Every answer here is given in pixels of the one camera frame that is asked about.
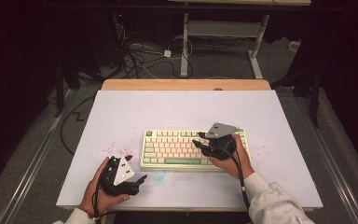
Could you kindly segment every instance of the white board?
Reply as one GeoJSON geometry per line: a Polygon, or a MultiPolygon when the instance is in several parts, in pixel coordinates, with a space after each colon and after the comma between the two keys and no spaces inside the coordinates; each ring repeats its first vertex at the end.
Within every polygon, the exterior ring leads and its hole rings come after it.
{"type": "Polygon", "coordinates": [[[74,208],[105,157],[132,155],[140,192],[115,210],[244,209],[240,182],[224,172],[142,171],[145,130],[244,128],[255,170],[278,182],[304,208],[322,202],[275,91],[99,91],[57,205],[74,208]]]}

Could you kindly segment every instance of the person's left hand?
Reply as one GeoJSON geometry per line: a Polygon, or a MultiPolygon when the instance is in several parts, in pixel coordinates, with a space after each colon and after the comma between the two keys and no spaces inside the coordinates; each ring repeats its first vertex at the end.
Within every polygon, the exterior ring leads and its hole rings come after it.
{"type": "MultiPolygon", "coordinates": [[[[109,158],[106,157],[103,161],[103,163],[98,168],[97,172],[95,173],[92,180],[89,182],[89,184],[86,187],[86,191],[84,192],[83,200],[81,204],[79,205],[80,209],[85,211],[88,214],[93,215],[94,209],[92,207],[92,195],[94,194],[96,188],[97,188],[97,182],[100,177],[101,172],[103,171],[103,168],[106,167],[107,163],[109,162],[109,158]]],[[[99,189],[98,191],[98,212],[100,215],[108,210],[108,208],[114,204],[122,203],[124,201],[127,201],[130,198],[130,195],[128,194],[120,194],[118,196],[111,196],[107,195],[102,189],[99,189]]]]}

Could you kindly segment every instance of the black controller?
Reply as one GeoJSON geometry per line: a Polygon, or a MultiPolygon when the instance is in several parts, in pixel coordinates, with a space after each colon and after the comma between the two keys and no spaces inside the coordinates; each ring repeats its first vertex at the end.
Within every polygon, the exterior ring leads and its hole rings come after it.
{"type": "MultiPolygon", "coordinates": [[[[125,159],[129,161],[132,156],[127,156],[125,159]]],[[[107,163],[106,168],[101,173],[101,187],[106,194],[118,196],[120,194],[136,195],[139,192],[139,186],[145,182],[147,175],[142,176],[136,182],[122,182],[114,185],[117,170],[119,168],[121,158],[112,157],[107,163]]]]}
{"type": "Polygon", "coordinates": [[[215,157],[220,161],[224,161],[230,158],[230,155],[232,155],[237,148],[231,134],[220,138],[207,138],[205,137],[205,133],[199,133],[199,136],[200,138],[209,140],[208,146],[196,140],[193,140],[193,144],[195,147],[200,148],[202,154],[207,157],[215,157]]]}

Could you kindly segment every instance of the keyboard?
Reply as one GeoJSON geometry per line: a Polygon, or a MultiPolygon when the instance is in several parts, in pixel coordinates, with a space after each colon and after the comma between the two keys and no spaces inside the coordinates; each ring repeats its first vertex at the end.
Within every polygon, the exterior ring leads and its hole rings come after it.
{"type": "MultiPolygon", "coordinates": [[[[194,130],[147,130],[144,134],[141,167],[146,170],[221,171],[205,157],[192,140],[208,145],[194,130]]],[[[236,132],[250,157],[246,132],[236,132]]]]}

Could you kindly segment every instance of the white sleeve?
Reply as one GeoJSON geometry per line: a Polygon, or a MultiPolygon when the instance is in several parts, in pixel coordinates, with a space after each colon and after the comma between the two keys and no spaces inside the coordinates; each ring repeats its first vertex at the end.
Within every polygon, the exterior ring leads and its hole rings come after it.
{"type": "Polygon", "coordinates": [[[295,198],[277,183],[269,184],[258,172],[244,179],[250,200],[249,216],[258,223],[313,223],[295,198]]]}
{"type": "MultiPolygon", "coordinates": [[[[63,224],[61,221],[56,221],[53,224],[63,224]]],[[[87,213],[75,208],[71,216],[66,220],[65,224],[95,224],[94,219],[89,218],[87,213]]]]}

